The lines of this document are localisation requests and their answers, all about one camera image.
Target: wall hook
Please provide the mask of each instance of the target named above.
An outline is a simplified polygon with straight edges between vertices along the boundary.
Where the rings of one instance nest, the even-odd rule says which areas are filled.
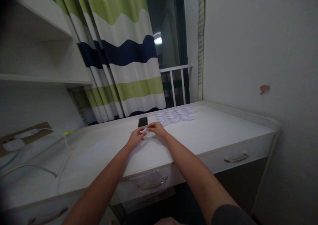
[[[269,85],[262,85],[259,87],[259,89],[261,90],[261,92],[259,93],[260,95],[262,95],[263,93],[265,93],[267,90],[269,90],[271,87]]]

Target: striped curtain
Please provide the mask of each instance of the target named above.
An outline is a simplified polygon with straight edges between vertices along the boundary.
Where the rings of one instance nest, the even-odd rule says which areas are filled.
[[[92,85],[71,89],[87,123],[166,107],[146,0],[53,0]]]

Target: dark sleeve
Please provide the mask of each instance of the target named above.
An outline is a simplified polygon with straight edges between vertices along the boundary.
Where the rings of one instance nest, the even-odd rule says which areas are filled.
[[[240,208],[234,205],[219,207],[212,217],[211,225],[256,225],[256,223]]]

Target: balcony railing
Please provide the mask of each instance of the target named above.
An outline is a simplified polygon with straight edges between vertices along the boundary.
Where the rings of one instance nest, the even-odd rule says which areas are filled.
[[[183,93],[183,104],[185,103],[185,80],[183,78],[183,69],[184,68],[191,68],[192,64],[189,65],[182,65],[182,66],[175,66],[170,68],[164,68],[160,69],[160,73],[170,72],[170,80],[171,80],[171,88],[172,88],[172,96],[173,96],[173,104],[176,106],[176,96],[175,96],[175,88],[173,86],[173,77],[172,77],[172,71],[174,70],[180,70],[181,71],[181,82],[182,82],[182,93]]]

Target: forearm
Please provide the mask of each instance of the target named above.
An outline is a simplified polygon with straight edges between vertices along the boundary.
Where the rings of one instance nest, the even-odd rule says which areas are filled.
[[[213,173],[196,155],[170,134],[167,134],[164,140],[208,224],[211,224],[215,210],[221,205],[232,204],[238,206]]]
[[[96,177],[66,217],[66,224],[99,224],[124,173],[127,159],[133,150],[124,146]]]

